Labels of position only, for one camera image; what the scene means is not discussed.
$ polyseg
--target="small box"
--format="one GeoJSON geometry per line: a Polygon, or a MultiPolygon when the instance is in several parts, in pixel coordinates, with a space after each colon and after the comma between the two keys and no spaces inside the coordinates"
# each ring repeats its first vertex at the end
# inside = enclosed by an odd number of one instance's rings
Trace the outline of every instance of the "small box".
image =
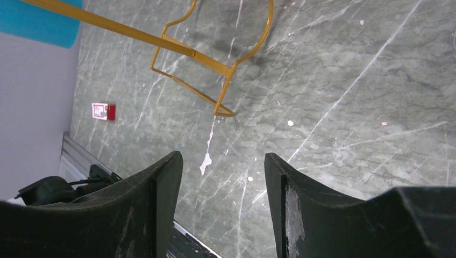
{"type": "Polygon", "coordinates": [[[92,103],[92,117],[100,120],[116,120],[116,105],[109,103],[92,103]]]}

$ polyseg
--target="yellow metal tube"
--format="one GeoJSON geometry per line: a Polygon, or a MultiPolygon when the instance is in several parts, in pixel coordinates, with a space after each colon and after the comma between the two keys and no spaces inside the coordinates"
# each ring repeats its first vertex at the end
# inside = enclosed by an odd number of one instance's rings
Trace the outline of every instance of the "yellow metal tube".
{"type": "Polygon", "coordinates": [[[116,32],[127,37],[137,39],[158,47],[168,49],[189,57],[195,56],[195,50],[189,47],[184,47],[176,43],[170,42],[166,39],[161,39],[146,32],[137,30],[135,28],[126,26],[116,21],[104,18],[89,11],[77,8],[70,4],[61,2],[59,0],[22,0],[23,2],[44,8],[46,10],[68,16],[82,22],[95,25],[97,27],[105,28],[106,30],[116,32]]]}

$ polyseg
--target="wall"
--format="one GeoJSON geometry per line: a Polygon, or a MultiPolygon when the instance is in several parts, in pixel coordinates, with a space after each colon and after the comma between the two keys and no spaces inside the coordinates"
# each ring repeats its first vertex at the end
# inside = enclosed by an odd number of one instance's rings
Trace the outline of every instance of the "wall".
{"type": "Polygon", "coordinates": [[[59,174],[69,131],[79,38],[71,49],[0,33],[0,199],[59,174]]]}

